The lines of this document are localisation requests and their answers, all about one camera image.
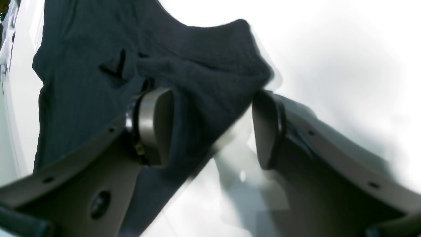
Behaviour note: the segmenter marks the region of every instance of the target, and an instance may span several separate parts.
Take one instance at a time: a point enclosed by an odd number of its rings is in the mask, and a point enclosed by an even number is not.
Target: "dark clothing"
[[[44,20],[32,66],[44,82],[34,172],[122,114],[147,78],[174,91],[169,165],[142,171],[120,230],[137,237],[245,111],[270,70],[246,21],[188,27],[155,0],[45,0]]]

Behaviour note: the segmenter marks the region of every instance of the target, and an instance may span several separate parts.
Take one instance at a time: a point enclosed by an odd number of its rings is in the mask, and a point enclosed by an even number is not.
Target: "round hole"
[[[98,219],[102,217],[111,201],[111,193],[108,191],[101,191],[93,200],[91,205],[91,217]]]
[[[375,188],[375,189],[379,189],[380,185],[373,183],[373,182],[369,182],[368,185],[370,185],[370,187]]]
[[[43,180],[43,183],[51,183],[53,180],[54,180],[54,178],[53,178],[53,177],[46,177],[46,178]]]

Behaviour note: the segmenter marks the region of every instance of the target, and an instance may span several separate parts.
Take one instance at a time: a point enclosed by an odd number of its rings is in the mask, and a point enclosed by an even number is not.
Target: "navy knit fabric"
[[[155,0],[45,0],[44,21],[32,65],[44,83],[34,172],[124,113],[146,79],[174,91],[169,165],[142,171],[120,230],[137,237],[245,111],[270,70],[246,21],[189,27]]]

